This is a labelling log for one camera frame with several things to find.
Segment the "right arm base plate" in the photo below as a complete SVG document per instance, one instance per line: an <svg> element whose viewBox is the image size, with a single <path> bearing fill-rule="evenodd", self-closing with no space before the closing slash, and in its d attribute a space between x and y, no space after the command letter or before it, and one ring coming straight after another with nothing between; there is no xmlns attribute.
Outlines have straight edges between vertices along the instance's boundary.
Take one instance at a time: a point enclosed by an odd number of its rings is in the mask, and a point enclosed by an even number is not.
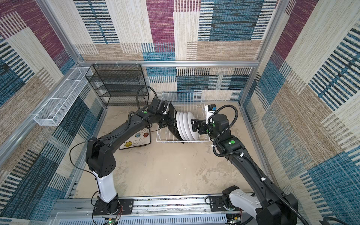
<svg viewBox="0 0 360 225"><path fill-rule="evenodd" d="M224 201L222 196L207 196L205 203L209 205L211 212L243 212L243 209L230 206L230 203Z"/></svg>

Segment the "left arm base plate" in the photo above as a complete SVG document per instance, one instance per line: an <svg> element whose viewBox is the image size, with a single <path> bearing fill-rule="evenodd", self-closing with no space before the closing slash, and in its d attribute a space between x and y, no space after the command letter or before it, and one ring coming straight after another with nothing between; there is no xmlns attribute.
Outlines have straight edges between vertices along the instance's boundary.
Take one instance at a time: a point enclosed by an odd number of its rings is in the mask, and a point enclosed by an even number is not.
<svg viewBox="0 0 360 225"><path fill-rule="evenodd" d="M97 200L93 211L94 216L130 215L133 210L134 199L114 199L109 203Z"/></svg>

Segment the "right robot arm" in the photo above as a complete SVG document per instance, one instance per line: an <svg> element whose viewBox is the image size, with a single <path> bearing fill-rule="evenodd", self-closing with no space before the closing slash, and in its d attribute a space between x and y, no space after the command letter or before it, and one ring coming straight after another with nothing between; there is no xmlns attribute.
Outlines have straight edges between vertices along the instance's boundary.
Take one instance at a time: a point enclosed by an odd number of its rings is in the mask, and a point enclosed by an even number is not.
<svg viewBox="0 0 360 225"><path fill-rule="evenodd" d="M229 129L229 121L223 114L215 114L210 122L191 120L191 128L199 134L207 134L213 140L216 156L225 157L234 165L255 196L243 193L239 188L229 187L223 198L231 208L244 210L259 225L295 225L298 201L292 194L286 195L260 169L248 153L245 145Z"/></svg>

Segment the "floral square plate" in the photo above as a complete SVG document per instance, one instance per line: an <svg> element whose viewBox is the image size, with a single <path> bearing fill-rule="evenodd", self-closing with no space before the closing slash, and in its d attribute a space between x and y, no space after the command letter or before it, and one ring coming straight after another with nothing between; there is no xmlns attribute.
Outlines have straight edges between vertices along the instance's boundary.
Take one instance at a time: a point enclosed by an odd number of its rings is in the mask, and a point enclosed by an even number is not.
<svg viewBox="0 0 360 225"><path fill-rule="evenodd" d="M170 102L168 106L168 111L166 113L168 119L167 127L177 140L183 142L184 140L181 137L180 132L178 130L176 114L177 111L175 110L173 104Z"/></svg>
<svg viewBox="0 0 360 225"><path fill-rule="evenodd" d="M123 143L119 150L145 146L151 143L151 132L148 128L144 128L131 136L125 143Z"/></svg>

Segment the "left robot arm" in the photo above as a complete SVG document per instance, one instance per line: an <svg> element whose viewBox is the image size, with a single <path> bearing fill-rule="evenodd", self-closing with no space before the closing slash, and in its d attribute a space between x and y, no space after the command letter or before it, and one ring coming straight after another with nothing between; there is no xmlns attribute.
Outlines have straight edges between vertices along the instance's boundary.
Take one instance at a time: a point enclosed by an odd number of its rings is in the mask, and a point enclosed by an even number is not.
<svg viewBox="0 0 360 225"><path fill-rule="evenodd" d="M119 195L113 181L113 171L116 168L113 154L116 150L129 138L152 124L158 124L162 128L175 123L176 112L172 103L155 97L149 106L130 112L127 121L114 131L98 139L90 139L85 162L97 183L97 210L108 215L117 214L120 210Z"/></svg>

